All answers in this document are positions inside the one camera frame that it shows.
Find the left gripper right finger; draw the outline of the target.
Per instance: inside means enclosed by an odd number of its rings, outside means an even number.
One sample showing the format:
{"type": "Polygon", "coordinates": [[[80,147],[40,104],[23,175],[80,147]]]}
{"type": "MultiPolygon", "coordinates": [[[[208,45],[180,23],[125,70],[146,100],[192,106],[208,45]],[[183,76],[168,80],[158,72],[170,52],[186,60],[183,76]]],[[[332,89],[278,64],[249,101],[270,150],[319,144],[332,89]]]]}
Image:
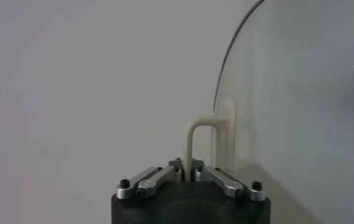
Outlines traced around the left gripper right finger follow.
{"type": "Polygon", "coordinates": [[[250,201],[265,201],[266,194],[259,181],[248,186],[233,172],[227,169],[206,166],[201,160],[192,160],[192,174],[194,181],[214,183],[224,195],[230,198],[246,198],[250,201]]]}

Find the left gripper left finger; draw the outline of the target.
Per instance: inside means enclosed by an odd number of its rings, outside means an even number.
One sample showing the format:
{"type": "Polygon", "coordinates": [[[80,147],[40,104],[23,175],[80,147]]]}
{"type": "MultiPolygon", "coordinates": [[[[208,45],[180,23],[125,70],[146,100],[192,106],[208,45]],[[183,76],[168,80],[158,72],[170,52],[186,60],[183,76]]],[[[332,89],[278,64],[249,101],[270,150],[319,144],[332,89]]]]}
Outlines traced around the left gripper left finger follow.
{"type": "Polygon", "coordinates": [[[129,200],[136,195],[153,197],[165,182],[182,180],[182,160],[176,158],[165,167],[148,167],[132,178],[122,179],[116,187],[116,197],[120,200],[129,200]]]}

